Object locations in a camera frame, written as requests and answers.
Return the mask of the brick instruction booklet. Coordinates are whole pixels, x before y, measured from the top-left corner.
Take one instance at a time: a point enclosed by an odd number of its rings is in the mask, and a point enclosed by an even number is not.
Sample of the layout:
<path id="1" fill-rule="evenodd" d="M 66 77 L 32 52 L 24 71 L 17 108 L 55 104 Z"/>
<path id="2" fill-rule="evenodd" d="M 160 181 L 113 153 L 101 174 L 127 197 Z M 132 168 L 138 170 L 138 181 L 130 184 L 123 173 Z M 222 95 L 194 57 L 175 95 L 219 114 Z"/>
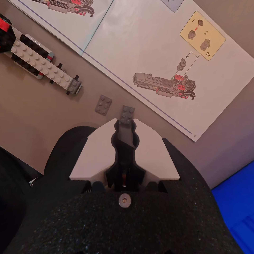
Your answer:
<path id="1" fill-rule="evenodd" d="M 9 1 L 197 141 L 254 61 L 194 1 Z"/>

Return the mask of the dark grey brick plate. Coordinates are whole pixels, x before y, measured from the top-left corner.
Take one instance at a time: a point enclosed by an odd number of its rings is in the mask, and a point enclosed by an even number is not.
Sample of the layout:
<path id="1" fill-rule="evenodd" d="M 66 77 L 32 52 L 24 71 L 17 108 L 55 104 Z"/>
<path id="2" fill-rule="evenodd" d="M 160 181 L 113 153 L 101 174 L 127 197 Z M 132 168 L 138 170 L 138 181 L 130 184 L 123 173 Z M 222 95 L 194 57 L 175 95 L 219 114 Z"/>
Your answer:
<path id="1" fill-rule="evenodd" d="M 106 116 L 111 103 L 112 103 L 112 99 L 110 99 L 104 95 L 100 95 L 100 98 L 99 98 L 97 105 L 95 107 L 95 112 L 97 112 L 103 116 Z"/>
<path id="2" fill-rule="evenodd" d="M 122 106 L 122 113 L 119 119 L 120 125 L 130 126 L 133 116 L 134 116 L 135 108 L 130 106 Z"/>

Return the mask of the person's black pants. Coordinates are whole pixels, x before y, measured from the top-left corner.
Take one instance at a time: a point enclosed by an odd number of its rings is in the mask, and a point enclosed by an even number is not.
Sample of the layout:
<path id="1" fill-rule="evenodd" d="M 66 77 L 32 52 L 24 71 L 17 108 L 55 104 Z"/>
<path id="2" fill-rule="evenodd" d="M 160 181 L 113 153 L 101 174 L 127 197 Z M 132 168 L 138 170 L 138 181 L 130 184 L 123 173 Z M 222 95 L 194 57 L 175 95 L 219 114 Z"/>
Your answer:
<path id="1" fill-rule="evenodd" d="M 20 163 L 9 152 L 0 152 L 0 209 L 1 216 L 11 214 L 16 209 L 25 208 L 26 195 L 30 192 L 31 181 L 43 175 L 30 166 Z"/>

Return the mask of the grey black toy brick model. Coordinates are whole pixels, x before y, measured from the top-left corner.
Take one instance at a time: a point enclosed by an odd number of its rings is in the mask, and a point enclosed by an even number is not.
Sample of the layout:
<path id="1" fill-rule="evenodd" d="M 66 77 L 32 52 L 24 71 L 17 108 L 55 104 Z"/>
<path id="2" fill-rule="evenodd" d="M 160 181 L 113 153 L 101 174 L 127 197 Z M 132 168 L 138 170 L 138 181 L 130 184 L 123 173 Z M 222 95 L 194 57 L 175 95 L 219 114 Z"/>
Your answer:
<path id="1" fill-rule="evenodd" d="M 0 53 L 9 56 L 17 65 L 42 79 L 49 78 L 66 90 L 66 94 L 77 94 L 82 87 L 79 76 L 72 77 L 62 70 L 62 64 L 52 63 L 54 53 L 28 34 L 23 34 L 5 16 L 0 14 Z"/>

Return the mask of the black cushion pad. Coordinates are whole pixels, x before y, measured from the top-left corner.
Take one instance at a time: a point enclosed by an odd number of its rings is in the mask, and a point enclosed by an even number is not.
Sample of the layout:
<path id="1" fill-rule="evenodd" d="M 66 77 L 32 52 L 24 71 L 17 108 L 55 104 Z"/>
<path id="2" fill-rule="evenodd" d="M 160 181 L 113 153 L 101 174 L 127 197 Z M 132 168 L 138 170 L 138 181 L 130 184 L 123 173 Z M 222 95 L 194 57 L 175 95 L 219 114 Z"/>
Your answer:
<path id="1" fill-rule="evenodd" d="M 96 128 L 78 126 L 65 132 L 55 144 L 44 169 L 44 177 L 66 181 L 83 150 L 87 139 Z"/>

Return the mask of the blue plastic storage bin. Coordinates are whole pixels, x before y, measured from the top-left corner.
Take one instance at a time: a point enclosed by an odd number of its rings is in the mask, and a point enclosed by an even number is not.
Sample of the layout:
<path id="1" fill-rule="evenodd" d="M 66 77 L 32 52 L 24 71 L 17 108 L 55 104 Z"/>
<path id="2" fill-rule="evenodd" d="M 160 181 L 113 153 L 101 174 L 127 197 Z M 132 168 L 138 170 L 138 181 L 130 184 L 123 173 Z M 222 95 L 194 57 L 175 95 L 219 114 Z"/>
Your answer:
<path id="1" fill-rule="evenodd" d="M 254 162 L 212 189 L 222 217 L 246 254 L 254 253 Z"/>

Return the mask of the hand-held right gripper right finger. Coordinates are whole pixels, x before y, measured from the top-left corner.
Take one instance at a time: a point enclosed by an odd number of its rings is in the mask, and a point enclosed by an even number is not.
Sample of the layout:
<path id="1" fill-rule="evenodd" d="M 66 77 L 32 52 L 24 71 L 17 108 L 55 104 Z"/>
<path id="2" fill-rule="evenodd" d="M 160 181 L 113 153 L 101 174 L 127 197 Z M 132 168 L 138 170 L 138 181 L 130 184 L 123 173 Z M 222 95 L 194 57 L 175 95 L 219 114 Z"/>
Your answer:
<path id="1" fill-rule="evenodd" d="M 138 119 L 132 120 L 134 166 L 141 170 L 142 187 L 149 182 L 178 181 L 180 175 L 166 148 L 163 138 Z"/>

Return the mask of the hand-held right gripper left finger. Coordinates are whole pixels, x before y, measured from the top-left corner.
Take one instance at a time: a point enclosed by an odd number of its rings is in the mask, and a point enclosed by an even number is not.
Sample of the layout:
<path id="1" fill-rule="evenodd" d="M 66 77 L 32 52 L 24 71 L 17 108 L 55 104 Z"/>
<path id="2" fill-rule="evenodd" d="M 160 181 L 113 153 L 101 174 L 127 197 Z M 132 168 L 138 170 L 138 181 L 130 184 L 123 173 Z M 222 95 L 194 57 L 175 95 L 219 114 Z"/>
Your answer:
<path id="1" fill-rule="evenodd" d="M 112 119 L 92 132 L 69 176 L 70 180 L 100 181 L 109 188 L 115 181 L 117 152 L 112 138 L 118 133 L 118 119 Z"/>

